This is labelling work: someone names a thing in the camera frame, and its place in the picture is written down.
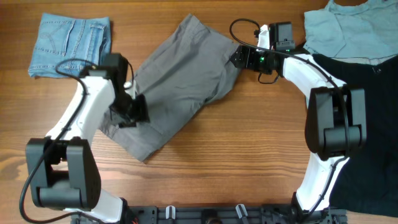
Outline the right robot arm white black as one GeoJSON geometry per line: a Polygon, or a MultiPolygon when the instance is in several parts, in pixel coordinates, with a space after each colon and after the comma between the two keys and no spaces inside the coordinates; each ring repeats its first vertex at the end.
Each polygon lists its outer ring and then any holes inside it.
{"type": "Polygon", "coordinates": [[[291,22],[257,26],[254,36],[256,45],[239,41],[230,57],[233,65],[260,75],[277,72],[278,78],[292,82],[307,99],[307,170],[290,205],[273,205],[270,211],[287,223],[331,221],[333,186],[349,158],[366,142],[364,90],[333,77],[310,54],[298,53],[291,22]]]}

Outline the grey shorts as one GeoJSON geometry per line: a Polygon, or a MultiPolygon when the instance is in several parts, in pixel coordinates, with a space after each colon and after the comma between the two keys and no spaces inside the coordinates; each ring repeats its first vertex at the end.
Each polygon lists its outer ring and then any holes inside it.
{"type": "Polygon", "coordinates": [[[147,102],[148,123],[122,128],[105,113],[100,130],[144,162],[206,104],[222,99],[240,74],[230,61],[238,44],[187,15],[139,67],[134,79],[147,102]]]}

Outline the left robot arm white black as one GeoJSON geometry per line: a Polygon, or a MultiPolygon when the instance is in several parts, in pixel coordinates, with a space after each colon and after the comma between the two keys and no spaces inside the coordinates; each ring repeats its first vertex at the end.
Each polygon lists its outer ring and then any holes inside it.
{"type": "Polygon", "coordinates": [[[121,54],[108,54],[101,65],[84,61],[85,67],[74,76],[55,71],[77,81],[78,86],[58,123],[43,138],[32,138],[26,145],[28,178],[21,191],[19,212],[29,222],[36,220],[25,212],[27,192],[36,207],[63,210],[72,223],[138,223],[139,219],[125,199],[103,190],[91,145],[105,112],[110,123],[120,128],[135,127],[150,121],[146,98],[127,82],[132,65],[121,54]]]}

